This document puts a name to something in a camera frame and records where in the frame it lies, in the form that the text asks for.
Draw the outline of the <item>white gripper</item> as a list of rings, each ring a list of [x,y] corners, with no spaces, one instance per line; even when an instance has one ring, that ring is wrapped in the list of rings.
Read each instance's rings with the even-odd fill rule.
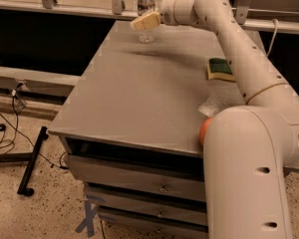
[[[194,0],[161,0],[158,12],[147,11],[138,16],[130,23],[131,28],[135,31],[155,28],[160,20],[169,26],[193,26],[198,22]]]

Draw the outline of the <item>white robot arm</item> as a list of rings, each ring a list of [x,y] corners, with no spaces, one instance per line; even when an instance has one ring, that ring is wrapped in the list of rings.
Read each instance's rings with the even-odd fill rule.
[[[228,0],[162,0],[131,24],[212,31],[244,103],[203,138],[209,239],[293,239],[284,170],[299,168],[299,96],[237,23]]]

